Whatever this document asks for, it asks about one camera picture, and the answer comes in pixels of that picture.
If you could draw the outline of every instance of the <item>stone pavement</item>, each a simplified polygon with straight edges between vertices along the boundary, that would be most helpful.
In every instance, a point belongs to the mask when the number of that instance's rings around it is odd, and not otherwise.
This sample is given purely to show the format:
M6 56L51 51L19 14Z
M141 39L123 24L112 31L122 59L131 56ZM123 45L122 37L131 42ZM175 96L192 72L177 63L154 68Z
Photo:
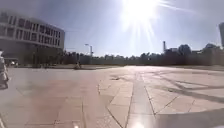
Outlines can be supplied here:
M6 128L213 128L224 125L224 73L163 67L10 69Z

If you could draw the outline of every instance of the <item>distant building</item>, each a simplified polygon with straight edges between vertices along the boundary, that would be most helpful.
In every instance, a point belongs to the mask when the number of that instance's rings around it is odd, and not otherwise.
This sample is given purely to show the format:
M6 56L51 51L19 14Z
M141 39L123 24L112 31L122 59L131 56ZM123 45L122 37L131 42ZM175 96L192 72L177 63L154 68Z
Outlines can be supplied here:
M224 47L224 23L219 24L222 47Z
M163 41L163 52L165 53L166 52L166 41Z
M6 58L24 61L42 52L52 56L64 49L65 32L40 20L0 10L0 49Z

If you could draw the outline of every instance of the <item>tall building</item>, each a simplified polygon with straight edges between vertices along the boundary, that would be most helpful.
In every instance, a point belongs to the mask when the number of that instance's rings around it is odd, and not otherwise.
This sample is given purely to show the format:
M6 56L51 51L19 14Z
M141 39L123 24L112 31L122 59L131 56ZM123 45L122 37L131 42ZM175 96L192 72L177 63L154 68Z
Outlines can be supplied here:
M166 41L163 41L163 52L166 52Z
M224 47L224 23L219 24L222 47Z
M64 38L65 32L60 28L0 10L0 49L6 58L15 58L22 63L30 54L56 55L64 49Z

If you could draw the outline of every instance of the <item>window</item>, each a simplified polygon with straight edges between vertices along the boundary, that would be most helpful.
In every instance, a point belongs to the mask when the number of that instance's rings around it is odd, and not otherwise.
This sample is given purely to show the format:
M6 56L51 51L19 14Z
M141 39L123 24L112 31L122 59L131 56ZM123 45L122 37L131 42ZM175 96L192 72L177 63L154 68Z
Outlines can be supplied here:
M32 30L35 31L36 29L36 24L33 24Z
M41 33L44 33L44 29L45 29L45 27L43 25L40 25L40 32Z
M6 27L0 26L0 36L5 36Z
M41 43L44 43L44 36L41 36Z
M7 28L7 36L13 37L14 34L14 28Z
M26 29L31 29L32 28L32 23L30 21L26 21L26 24L25 24L25 28Z
M28 34L28 32L24 31L24 34L23 34L23 39L24 40L27 40L27 34Z
M39 35L38 42L41 42L41 35Z
M50 28L46 27L46 32L47 35L50 35Z
M2 12L0 15L0 22L1 23L7 23L8 22L8 14L6 12Z
M16 39L19 39L19 29L16 30Z
M24 35L23 35L23 39L24 40L30 40L30 32L24 32Z
M30 40L30 32L28 32L28 39L27 40Z
M24 24L25 24L25 20L24 19L19 19L19 24L18 26L23 28L24 27Z
M44 43L48 44L48 37L44 37Z
M19 30L19 39L22 39L23 37L23 30Z
M13 19L13 25L16 25L16 17Z
M51 29L51 36L53 36L53 30Z
M10 16L10 18L9 18L9 24L12 24L12 21L13 21L13 16Z
M23 30L17 29L16 30L16 39L22 39Z
M31 40L32 41L36 41L37 40L37 34L36 33L32 33Z
M39 24L36 24L36 31L38 31Z

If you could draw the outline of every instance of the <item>blue sky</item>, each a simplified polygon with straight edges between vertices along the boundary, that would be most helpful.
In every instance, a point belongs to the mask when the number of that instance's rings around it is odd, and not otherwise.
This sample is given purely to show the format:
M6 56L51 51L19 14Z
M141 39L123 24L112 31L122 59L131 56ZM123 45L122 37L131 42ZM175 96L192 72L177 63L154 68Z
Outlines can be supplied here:
M0 8L41 19L65 30L65 49L95 55L140 55L162 52L167 47L188 44L201 49L207 43L220 45L218 24L224 21L224 0L167 0L179 9L158 7L150 21L153 35L133 35L123 30L122 0L0 0Z

